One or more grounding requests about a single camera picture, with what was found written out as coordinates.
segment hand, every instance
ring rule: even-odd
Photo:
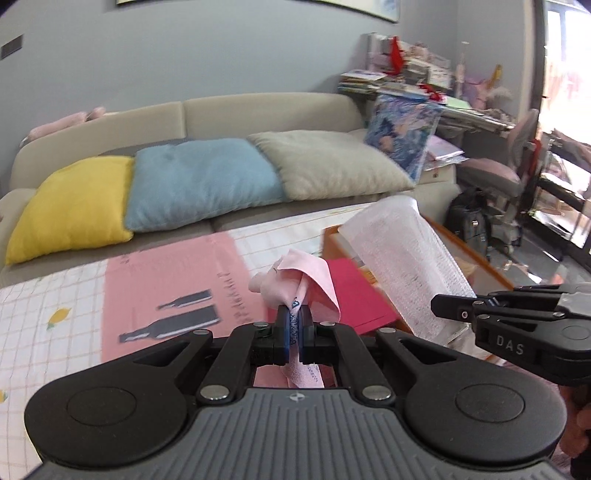
[[[572,387],[559,387],[566,403],[566,430],[560,439],[560,448],[571,458],[577,458],[589,447],[586,430],[591,430],[591,403],[583,408],[573,401]]]

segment lemon print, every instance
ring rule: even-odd
[[[47,330],[51,330],[56,324],[64,321],[71,309],[58,309],[47,322]]]

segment bubble wrap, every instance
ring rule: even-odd
[[[413,333],[447,345],[469,327],[431,313],[439,293],[476,297],[452,255],[405,195],[385,198],[339,232],[374,274]]]

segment yellow pillow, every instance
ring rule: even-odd
[[[51,174],[10,237],[6,265],[131,240],[124,217],[133,165],[131,157],[86,158]]]

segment pink stuffed toy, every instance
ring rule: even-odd
[[[29,134],[25,137],[25,139],[21,142],[21,148],[29,142],[33,140],[37,140],[37,138],[46,137],[47,135],[54,134],[59,132],[60,130],[64,130],[69,127],[73,127],[75,125],[80,125],[85,123],[88,120],[96,120],[104,116],[106,113],[106,109],[104,107],[97,107],[90,113],[86,112],[78,112],[74,113],[73,115],[65,116],[64,118],[60,118],[55,122],[50,124],[41,125],[40,127],[36,127],[29,132]]]

